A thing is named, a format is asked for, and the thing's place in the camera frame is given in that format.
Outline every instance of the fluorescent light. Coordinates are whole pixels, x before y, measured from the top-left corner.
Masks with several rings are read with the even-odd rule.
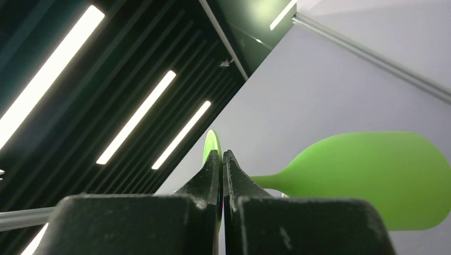
[[[291,2],[282,10],[282,12],[277,16],[277,18],[271,23],[269,28],[273,30],[277,24],[287,15],[287,13],[296,5],[297,0],[291,0]]]
[[[193,128],[197,121],[204,115],[207,109],[210,107],[211,103],[206,101],[194,116],[188,121],[185,127],[180,131],[180,133],[176,136],[176,138],[172,141],[171,144],[166,148],[166,150],[161,154],[161,156],[157,159],[157,161],[152,166],[152,169],[157,170],[161,165],[163,165],[164,161],[171,155],[171,153],[175,150],[177,145],[183,140],[183,138],[188,134],[188,132]]]
[[[42,227],[41,231],[35,236],[35,238],[28,244],[25,250],[21,255],[33,255],[33,253],[38,248],[39,243],[41,242],[42,237],[44,236],[45,231],[47,230],[48,223]]]
[[[33,110],[105,15],[91,5],[0,119],[0,149]]]
[[[136,125],[143,119],[144,115],[149,111],[158,97],[165,91],[171,81],[176,77],[176,73],[169,71],[163,79],[158,83],[156,88],[151,92],[143,104],[136,110],[130,120],[122,128],[121,132],[114,138],[111,144],[106,148],[102,155],[97,160],[97,163],[104,165],[110,160],[113,154],[117,151],[119,146],[124,142],[128,135],[135,129]]]

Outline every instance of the wall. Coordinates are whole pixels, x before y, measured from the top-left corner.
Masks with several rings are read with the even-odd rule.
[[[298,0],[298,8],[451,90],[451,0]]]
[[[312,143],[350,131],[414,131],[451,160],[450,127],[451,106],[297,25],[211,125],[249,175],[276,173]],[[200,169],[203,139],[157,193]],[[429,231],[392,237],[399,255],[446,255],[450,234],[448,217]]]

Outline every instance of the green object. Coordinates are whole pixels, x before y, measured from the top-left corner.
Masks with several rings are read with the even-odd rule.
[[[222,153],[221,153],[221,145],[219,144],[218,134],[214,130],[209,130],[207,133],[207,138],[205,138],[204,145],[204,157],[202,158],[202,165],[207,161],[207,157],[210,154],[210,151],[217,150],[219,154],[219,159],[222,164]]]
[[[367,200],[389,230],[426,230],[451,210],[449,163],[412,132],[335,135],[305,149],[280,173],[253,179],[290,197]]]

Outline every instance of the linear light fixture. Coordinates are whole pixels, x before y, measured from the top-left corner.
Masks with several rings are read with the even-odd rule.
[[[39,243],[42,240],[42,237],[44,236],[45,231],[47,230],[48,223],[42,227],[42,229],[39,231],[39,233],[35,236],[35,238],[28,244],[28,246],[25,248],[25,250],[21,253],[21,255],[33,255],[35,253],[36,249],[38,248]]]
[[[269,28],[273,30],[277,24],[287,15],[287,13],[296,5],[297,0],[291,0],[291,2],[282,10],[282,12],[277,16],[277,18],[271,23]]]
[[[91,5],[0,119],[0,149],[33,110],[105,15]]]
[[[175,150],[177,145],[183,140],[183,138],[188,134],[188,132],[193,128],[197,121],[204,115],[207,109],[210,107],[210,101],[206,101],[194,116],[188,121],[185,127],[180,131],[180,133],[174,138],[174,140],[169,144],[169,146],[165,149],[165,151],[161,154],[161,156],[157,159],[157,161],[152,166],[152,169],[157,170],[166,159],[171,155],[171,153]]]
[[[172,71],[167,72],[167,74],[158,83],[158,85],[143,102],[143,104],[141,104],[141,106],[136,110],[133,116],[128,120],[126,125],[122,128],[121,132],[119,132],[116,138],[114,138],[111,144],[102,153],[102,155],[97,160],[98,164],[105,165],[108,160],[110,160],[119,146],[125,141],[128,135],[133,131],[133,129],[135,129],[136,125],[138,125],[138,123],[143,119],[144,115],[146,115],[146,113],[154,105],[158,97],[161,96],[161,94],[165,91],[165,89],[169,86],[169,84],[175,77],[176,73]]]

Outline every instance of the corrugated ceiling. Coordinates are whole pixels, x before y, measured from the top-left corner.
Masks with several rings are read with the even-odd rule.
[[[83,12],[105,18],[0,150],[1,211],[86,193],[153,193],[244,83],[198,0],[0,0],[0,116]],[[177,76],[104,166],[96,160],[168,70]],[[158,170],[151,165],[206,100]],[[17,254],[41,227],[0,233]]]

